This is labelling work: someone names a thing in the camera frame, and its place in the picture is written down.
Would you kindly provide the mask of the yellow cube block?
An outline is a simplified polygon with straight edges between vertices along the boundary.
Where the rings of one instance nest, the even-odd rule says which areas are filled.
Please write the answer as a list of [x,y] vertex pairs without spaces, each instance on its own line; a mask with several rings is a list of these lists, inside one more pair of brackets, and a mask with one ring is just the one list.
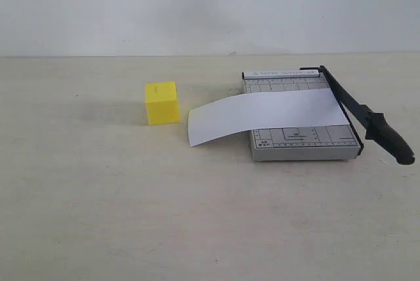
[[174,81],[147,83],[144,102],[148,125],[163,125],[180,121],[179,100]]

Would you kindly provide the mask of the white paper sheet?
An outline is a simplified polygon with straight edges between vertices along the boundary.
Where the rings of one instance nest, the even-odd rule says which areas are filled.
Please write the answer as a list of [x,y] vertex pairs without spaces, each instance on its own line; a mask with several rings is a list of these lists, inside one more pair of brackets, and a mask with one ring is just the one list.
[[348,125],[331,89],[245,93],[189,111],[188,140],[197,146],[256,129]]

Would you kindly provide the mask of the black cutter blade arm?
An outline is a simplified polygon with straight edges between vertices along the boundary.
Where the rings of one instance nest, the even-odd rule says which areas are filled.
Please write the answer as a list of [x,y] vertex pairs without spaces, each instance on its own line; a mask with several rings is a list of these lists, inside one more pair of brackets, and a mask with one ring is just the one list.
[[325,66],[319,66],[335,98],[341,103],[366,130],[365,139],[376,142],[393,156],[400,165],[411,165],[415,154],[402,136],[386,121],[384,113],[374,112],[366,104],[360,104],[331,75]]

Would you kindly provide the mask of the grey paper cutter base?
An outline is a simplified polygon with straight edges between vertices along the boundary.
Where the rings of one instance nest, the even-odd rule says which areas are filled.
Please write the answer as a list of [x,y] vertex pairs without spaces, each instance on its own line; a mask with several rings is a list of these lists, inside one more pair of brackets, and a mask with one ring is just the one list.
[[[329,83],[318,67],[292,71],[242,73],[242,92],[283,92],[327,89]],[[249,132],[252,158],[258,162],[353,160],[364,144],[353,124],[323,127],[256,129]]]

